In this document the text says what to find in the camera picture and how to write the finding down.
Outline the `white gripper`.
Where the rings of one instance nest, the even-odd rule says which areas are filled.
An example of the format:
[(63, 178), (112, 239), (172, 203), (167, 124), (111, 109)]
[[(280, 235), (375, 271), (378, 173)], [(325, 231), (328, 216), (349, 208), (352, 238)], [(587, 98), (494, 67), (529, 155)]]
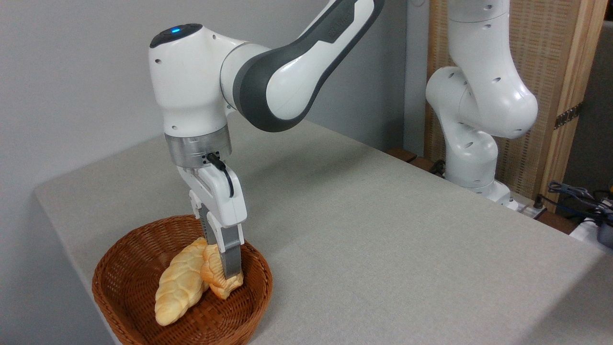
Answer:
[[(190, 187), (193, 214), (204, 232), (208, 244), (217, 244), (226, 279), (242, 270), (241, 245), (244, 236), (241, 223), (247, 218), (247, 208), (239, 179), (230, 168), (228, 174), (209, 164), (197, 170), (177, 167)], [(208, 212), (215, 218), (207, 219)]]

